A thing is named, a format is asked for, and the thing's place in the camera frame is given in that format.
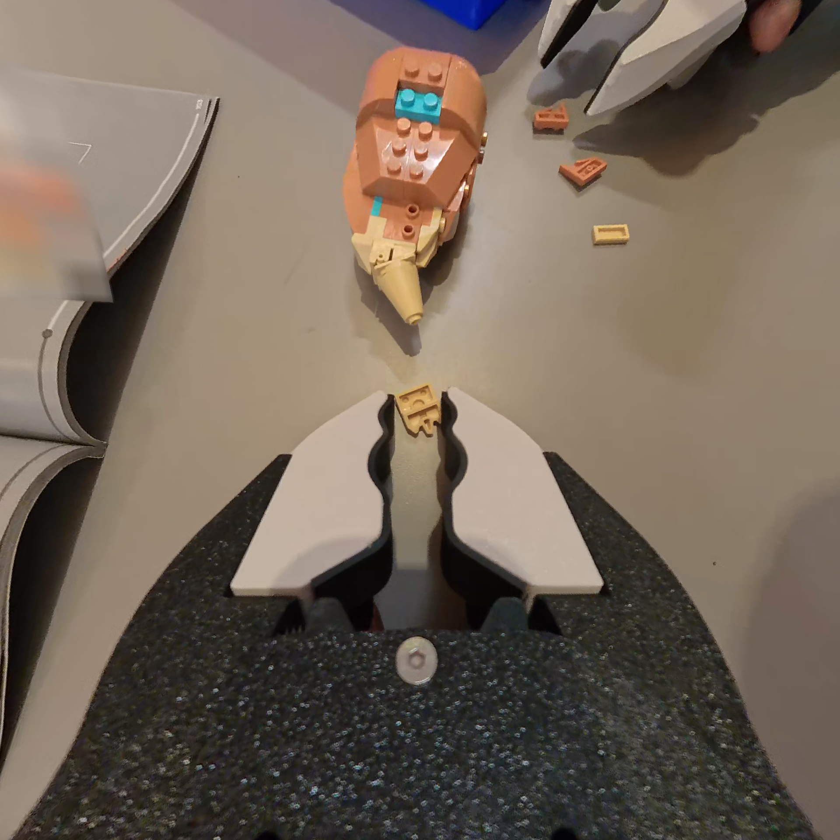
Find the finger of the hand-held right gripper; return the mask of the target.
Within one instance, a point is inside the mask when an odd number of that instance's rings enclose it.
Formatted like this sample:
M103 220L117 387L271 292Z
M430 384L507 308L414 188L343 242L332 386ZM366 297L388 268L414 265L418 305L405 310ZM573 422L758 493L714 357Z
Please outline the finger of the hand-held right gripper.
M584 113L623 109L692 68L729 38L743 1L667 1L617 54Z
M604 39L607 10L598 1L552 1L539 38L538 56L545 69L572 44L588 51Z

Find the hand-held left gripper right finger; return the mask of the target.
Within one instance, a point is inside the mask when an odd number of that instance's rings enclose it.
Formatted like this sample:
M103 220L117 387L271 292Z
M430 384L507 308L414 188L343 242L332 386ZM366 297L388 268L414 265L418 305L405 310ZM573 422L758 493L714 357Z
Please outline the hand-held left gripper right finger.
M461 389L442 398L440 563L478 629L502 599L599 595L604 581L541 447Z

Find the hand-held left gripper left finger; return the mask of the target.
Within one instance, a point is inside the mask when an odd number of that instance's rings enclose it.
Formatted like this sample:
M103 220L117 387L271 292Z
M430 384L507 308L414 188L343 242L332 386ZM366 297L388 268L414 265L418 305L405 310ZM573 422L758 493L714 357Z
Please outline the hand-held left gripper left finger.
M382 629L375 596L393 571L393 406L375 392L295 447L230 582L234 596L332 598L356 629Z

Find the tan wedge brick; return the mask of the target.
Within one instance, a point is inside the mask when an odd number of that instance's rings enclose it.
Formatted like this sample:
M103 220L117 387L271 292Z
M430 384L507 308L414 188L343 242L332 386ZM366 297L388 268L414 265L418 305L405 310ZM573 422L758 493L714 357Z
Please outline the tan wedge brick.
M408 433L417 436L423 432L434 435L434 428L442 418L442 407L433 387L424 383L395 395L395 406Z

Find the brown toy brick model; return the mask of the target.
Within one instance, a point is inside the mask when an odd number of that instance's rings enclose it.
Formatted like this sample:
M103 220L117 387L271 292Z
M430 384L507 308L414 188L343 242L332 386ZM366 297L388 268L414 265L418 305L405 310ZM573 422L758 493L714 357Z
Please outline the brown toy brick model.
M358 265L409 325L419 270L456 234L487 145L487 96L467 59L398 47L367 75L343 202Z

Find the grey desk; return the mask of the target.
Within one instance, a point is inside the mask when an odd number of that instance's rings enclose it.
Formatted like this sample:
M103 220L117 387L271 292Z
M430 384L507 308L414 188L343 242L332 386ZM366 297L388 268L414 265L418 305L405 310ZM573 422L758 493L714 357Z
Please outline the grey desk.
M9 63L220 97L125 266L121 400L2 775L13 837L132 614L278 454L382 389L455 385L560 454L694 599L780 775L838 838L838 13L614 122L533 135L541 20L471 41L330 2L4 2ZM489 145L415 331L354 273L365 74L417 31L486 79ZM582 190L560 165L598 157ZM625 245L593 246L597 224Z

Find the person's right hand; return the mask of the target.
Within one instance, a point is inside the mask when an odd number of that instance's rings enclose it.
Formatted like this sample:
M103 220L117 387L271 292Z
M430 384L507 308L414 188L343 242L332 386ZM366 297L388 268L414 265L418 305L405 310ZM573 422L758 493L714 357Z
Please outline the person's right hand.
M802 10L802 1L760 1L748 16L749 41L764 55L776 50L791 33Z

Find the blue plastic bin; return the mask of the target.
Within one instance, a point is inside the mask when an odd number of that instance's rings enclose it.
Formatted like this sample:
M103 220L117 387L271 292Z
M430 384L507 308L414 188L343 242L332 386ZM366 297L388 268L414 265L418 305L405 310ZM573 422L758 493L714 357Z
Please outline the blue plastic bin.
M332 1L353 15L370 23L390 18L421 18L433 15L476 31L491 18L501 14L519 23L534 14L540 17L547 1Z

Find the grey instruction booklet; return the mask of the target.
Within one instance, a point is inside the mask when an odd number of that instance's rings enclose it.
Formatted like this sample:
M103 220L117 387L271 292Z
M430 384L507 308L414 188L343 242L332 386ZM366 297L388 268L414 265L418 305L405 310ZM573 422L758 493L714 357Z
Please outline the grey instruction booklet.
M2 67L2 757L107 447L112 278L200 158L218 99ZM81 349L74 349L82 329Z

